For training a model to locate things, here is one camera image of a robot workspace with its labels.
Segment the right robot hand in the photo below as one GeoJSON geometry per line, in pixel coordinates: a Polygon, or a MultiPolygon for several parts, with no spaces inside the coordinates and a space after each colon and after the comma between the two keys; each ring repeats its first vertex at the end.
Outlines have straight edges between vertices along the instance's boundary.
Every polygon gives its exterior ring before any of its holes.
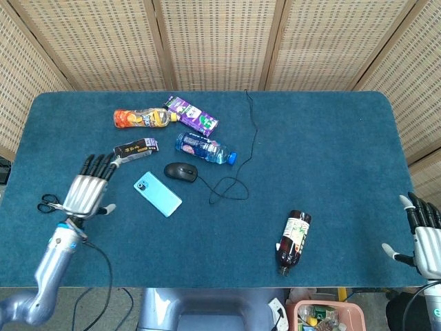
{"type": "Polygon", "coordinates": [[[387,243],[382,249],[393,260],[416,268],[426,280],[440,280],[440,210],[412,192],[399,199],[413,236],[413,255],[398,253],[387,243]]]}

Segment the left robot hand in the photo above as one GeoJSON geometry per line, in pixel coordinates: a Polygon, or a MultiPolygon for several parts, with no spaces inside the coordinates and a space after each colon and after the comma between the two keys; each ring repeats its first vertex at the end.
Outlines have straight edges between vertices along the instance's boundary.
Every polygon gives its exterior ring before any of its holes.
{"type": "Polygon", "coordinates": [[[114,153],[95,156],[84,161],[75,176],[63,202],[63,211],[72,221],[85,221],[95,215],[109,215],[116,209],[111,203],[101,206],[108,183],[121,162],[114,160],[114,153]]]}

